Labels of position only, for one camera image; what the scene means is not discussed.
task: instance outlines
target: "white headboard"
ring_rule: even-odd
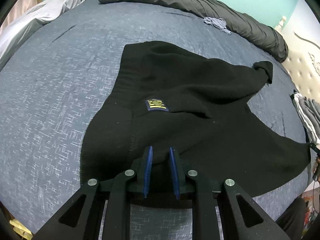
[[[286,18],[282,17],[275,27],[289,48],[288,57],[282,65],[303,96],[320,102],[320,46],[304,37],[299,30],[284,34],[282,27],[285,21]]]

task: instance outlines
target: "black clothing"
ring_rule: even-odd
[[[310,152],[250,111],[247,101],[266,82],[267,61],[249,68],[162,41],[126,45],[112,93],[84,136],[81,183],[113,178],[151,145],[150,191],[172,189],[169,147],[208,179],[234,179],[251,196],[285,184]]]
[[[296,198],[276,223],[286,232],[290,240],[301,240],[306,213],[306,202],[302,198]]]

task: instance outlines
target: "logo patch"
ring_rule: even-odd
[[[148,111],[152,111],[152,110],[161,110],[161,111],[167,111],[167,112],[169,111],[169,109],[165,106],[162,100],[149,99],[149,100],[146,100],[145,102],[146,102]]]

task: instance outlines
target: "silver bolt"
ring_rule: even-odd
[[[97,184],[97,180],[96,179],[89,179],[88,180],[88,185],[89,186],[94,186],[94,185],[96,185]]]
[[[194,176],[197,176],[197,175],[198,175],[198,172],[195,171],[195,170],[190,170],[190,171],[188,171],[188,174],[189,174],[189,176],[194,177]]]
[[[235,184],[235,181],[233,179],[226,179],[226,184],[231,187]]]
[[[134,171],[133,171],[133,170],[126,170],[126,171],[124,172],[124,174],[125,174],[126,176],[132,176],[132,175],[134,174]]]

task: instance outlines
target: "beige curtain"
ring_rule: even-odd
[[[13,20],[24,14],[31,7],[41,2],[41,0],[18,0],[10,10],[9,14],[5,18],[3,24],[0,27],[0,34],[2,30]]]

